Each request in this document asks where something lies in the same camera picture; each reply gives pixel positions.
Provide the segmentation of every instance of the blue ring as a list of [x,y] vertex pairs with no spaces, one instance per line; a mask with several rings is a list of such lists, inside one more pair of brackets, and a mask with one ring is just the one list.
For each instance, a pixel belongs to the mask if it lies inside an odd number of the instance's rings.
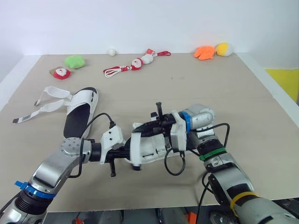
[[184,118],[185,118],[185,121],[186,121],[186,129],[187,129],[187,132],[189,132],[191,130],[191,119],[192,117],[185,111],[181,111]]
[[28,182],[24,182],[24,183],[22,183],[22,182],[20,182],[20,181],[16,181],[16,182],[15,182],[15,185],[19,186],[20,189],[22,189],[22,190],[26,190],[26,191],[28,191],[29,193],[31,193],[31,194],[33,194],[33,195],[35,195],[35,196],[37,196],[37,197],[46,198],[46,199],[53,199],[53,198],[56,196],[56,194],[46,194],[46,193],[43,193],[43,192],[41,192],[41,191],[39,191],[39,190],[36,190],[36,189],[33,188],[32,186],[30,186],[30,185],[28,184]]

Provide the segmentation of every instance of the santa plush ornament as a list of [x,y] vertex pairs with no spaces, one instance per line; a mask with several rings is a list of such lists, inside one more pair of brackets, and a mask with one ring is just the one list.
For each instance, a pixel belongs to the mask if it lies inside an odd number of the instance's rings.
[[121,71],[128,70],[139,70],[144,64],[149,64],[154,60],[156,56],[170,56],[171,53],[169,51],[163,51],[160,53],[155,53],[153,50],[148,49],[145,54],[140,58],[135,58],[130,66],[115,66],[110,69],[103,70],[106,78],[110,78]]
[[71,75],[71,71],[63,67],[57,67],[50,70],[50,74],[57,79],[65,79]]

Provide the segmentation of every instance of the green plush toy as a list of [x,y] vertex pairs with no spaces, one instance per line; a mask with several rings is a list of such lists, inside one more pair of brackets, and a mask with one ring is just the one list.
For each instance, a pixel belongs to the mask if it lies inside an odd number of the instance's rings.
[[78,69],[85,65],[85,60],[81,55],[72,55],[64,60],[67,67],[71,69]]

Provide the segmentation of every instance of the orange plush toy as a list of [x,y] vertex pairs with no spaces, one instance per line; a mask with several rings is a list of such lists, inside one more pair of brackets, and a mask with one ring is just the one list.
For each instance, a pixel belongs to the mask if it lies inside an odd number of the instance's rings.
[[194,53],[194,57],[198,57],[199,60],[207,60],[212,59],[215,53],[215,48],[212,46],[203,46],[197,48],[196,52]]

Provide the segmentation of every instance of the yellow object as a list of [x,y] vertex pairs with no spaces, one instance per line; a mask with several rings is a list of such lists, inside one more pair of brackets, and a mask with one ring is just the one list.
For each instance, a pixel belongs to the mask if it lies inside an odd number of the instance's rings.
[[235,210],[234,210],[234,205],[235,205],[235,203],[236,203],[239,199],[241,199],[242,197],[245,197],[245,196],[248,196],[248,195],[254,195],[254,196],[257,196],[257,197],[258,197],[258,195],[257,195],[256,193],[252,192],[252,191],[245,191],[245,192],[242,192],[242,193],[236,195],[236,196],[232,199],[232,201],[230,202],[230,209],[233,210],[233,212],[234,212],[234,214],[235,214],[236,216],[237,216],[237,214],[236,214],[236,212],[235,212]]
[[233,46],[229,43],[220,43],[216,47],[216,54],[219,56],[230,56],[233,51]]
[[266,69],[270,76],[295,101],[298,100],[299,70]]

